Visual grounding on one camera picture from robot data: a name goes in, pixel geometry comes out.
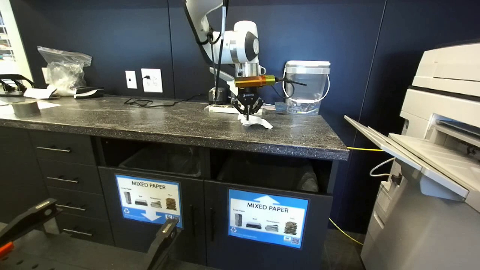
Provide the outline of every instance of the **drawer handle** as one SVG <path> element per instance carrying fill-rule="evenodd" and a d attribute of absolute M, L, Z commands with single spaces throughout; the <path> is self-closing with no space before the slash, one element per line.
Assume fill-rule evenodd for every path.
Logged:
<path fill-rule="evenodd" d="M 210 207 L 210 240 L 215 241 L 215 232 L 216 232 L 216 228 L 215 228 L 215 210 L 213 207 Z"/>
<path fill-rule="evenodd" d="M 75 235 L 93 237 L 93 234 L 87 232 L 87 231 L 77 231 L 77 229 L 71 229 L 71 228 L 63 228 L 63 231 L 69 232 L 69 234 L 75 234 Z"/>
<path fill-rule="evenodd" d="M 86 207 L 74 207 L 68 204 L 57 204 L 59 208 L 74 210 L 74 211 L 87 211 Z"/>
<path fill-rule="evenodd" d="M 191 204 L 191 222 L 192 222 L 192 235 L 197 237 L 197 219 L 195 219 L 195 207 Z"/>
<path fill-rule="evenodd" d="M 56 151 L 56 153 L 72 153 L 71 148 L 57 148 L 57 147 L 36 147 L 36 148 L 44 151 Z"/>
<path fill-rule="evenodd" d="M 78 184 L 78 180 L 75 180 L 75 178 L 62 178 L 62 177 L 47 177 L 47 178 L 51 180 L 51 181 Z"/>

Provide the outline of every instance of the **plastic bag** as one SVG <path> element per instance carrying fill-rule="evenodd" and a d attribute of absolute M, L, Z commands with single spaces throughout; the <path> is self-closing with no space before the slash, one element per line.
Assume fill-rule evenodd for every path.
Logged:
<path fill-rule="evenodd" d="M 78 87 L 84 87 L 84 67 L 92 64 L 90 55 L 45 46 L 38 49 L 47 61 L 48 84 L 57 88 L 57 94 L 74 96 Z"/>

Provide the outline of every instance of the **wall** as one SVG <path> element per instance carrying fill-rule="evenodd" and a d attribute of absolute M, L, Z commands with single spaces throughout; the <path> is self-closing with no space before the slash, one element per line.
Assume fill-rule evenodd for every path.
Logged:
<path fill-rule="evenodd" d="M 230 25 L 258 24 L 261 64 L 279 75 L 287 60 L 330 60 L 332 91 L 321 114 L 348 145 L 371 145 L 345 121 L 360 118 L 381 132 L 399 130 L 407 85 L 422 51 L 480 34 L 476 0 L 231 0 Z M 123 70 L 162 67 L 168 97 L 206 94 L 213 85 L 180 0 L 14 1 L 36 81 L 45 61 L 38 45 L 93 55 L 87 78 L 111 93 L 126 90 Z M 272 88 L 263 96 L 275 100 Z M 332 216 L 365 231 L 378 181 L 369 168 L 387 156 L 353 153 L 342 163 Z"/>

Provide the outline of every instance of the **cabinet drawer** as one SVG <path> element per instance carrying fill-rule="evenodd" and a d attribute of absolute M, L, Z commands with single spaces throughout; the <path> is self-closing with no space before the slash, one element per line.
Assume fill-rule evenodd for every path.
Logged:
<path fill-rule="evenodd" d="M 95 165 L 89 136 L 53 132 L 30 132 L 39 160 L 57 160 Z"/>
<path fill-rule="evenodd" d="M 96 166 L 75 163 L 41 162 L 47 186 L 101 193 Z"/>
<path fill-rule="evenodd" d="M 62 232 L 75 238 L 113 244 L 111 229 L 107 219 L 80 217 L 60 213 L 57 223 Z"/>
<path fill-rule="evenodd" d="M 57 208 L 68 214 L 107 219 L 104 196 L 99 193 L 77 192 L 50 187 L 50 196 L 57 199 Z"/>
<path fill-rule="evenodd" d="M 32 142 L 27 130 L 2 127 L 0 156 L 3 159 L 33 159 Z"/>

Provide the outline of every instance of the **dark countertop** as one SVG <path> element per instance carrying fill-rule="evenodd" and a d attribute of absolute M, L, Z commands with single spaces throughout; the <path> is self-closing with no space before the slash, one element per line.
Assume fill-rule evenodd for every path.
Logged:
<path fill-rule="evenodd" d="M 125 105 L 126 99 L 108 96 L 42 100 L 41 108 L 45 103 L 59 106 L 42 108 L 41 114 L 30 117 L 15 117 L 6 106 L 0 106 L 0 126 L 329 160 L 348 159 L 345 144 L 321 115 L 267 112 L 264 118 L 273 124 L 267 130 L 261 126 L 243 127 L 236 114 L 209 112 L 204 109 L 206 102 L 143 108 Z M 18 99 L 2 97 L 0 103 L 12 100 Z"/>

